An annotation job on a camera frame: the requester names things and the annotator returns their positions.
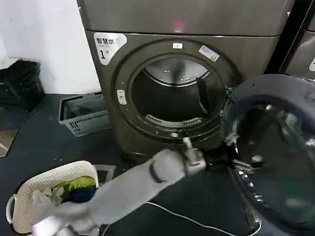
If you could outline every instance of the open door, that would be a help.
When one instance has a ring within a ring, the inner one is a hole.
[[[315,85],[246,81],[223,111],[230,172],[245,200],[289,235],[315,235]]]

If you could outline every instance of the wall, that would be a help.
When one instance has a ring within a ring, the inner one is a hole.
[[[5,49],[1,34],[0,34],[0,60],[3,59],[5,56],[6,56],[6,49]]]
[[[100,90],[76,0],[0,0],[0,36],[8,56],[42,62],[46,93]]]

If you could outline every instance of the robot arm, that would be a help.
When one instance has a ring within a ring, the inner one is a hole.
[[[50,236],[69,225],[77,232],[84,232],[101,224],[115,223],[185,175],[206,168],[199,151],[187,146],[187,160],[177,152],[163,150],[104,184],[89,202],[61,205],[54,214],[33,225],[33,234]]]

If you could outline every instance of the gray plastic basket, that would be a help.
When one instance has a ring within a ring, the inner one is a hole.
[[[102,92],[62,99],[59,106],[59,123],[66,125],[76,137],[110,128]]]

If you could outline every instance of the dryer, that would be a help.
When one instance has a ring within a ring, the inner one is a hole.
[[[293,0],[78,0],[122,151],[150,157],[189,135],[221,145],[235,87],[264,73]]]
[[[282,73],[315,79],[315,2],[309,5],[301,29],[281,68]]]

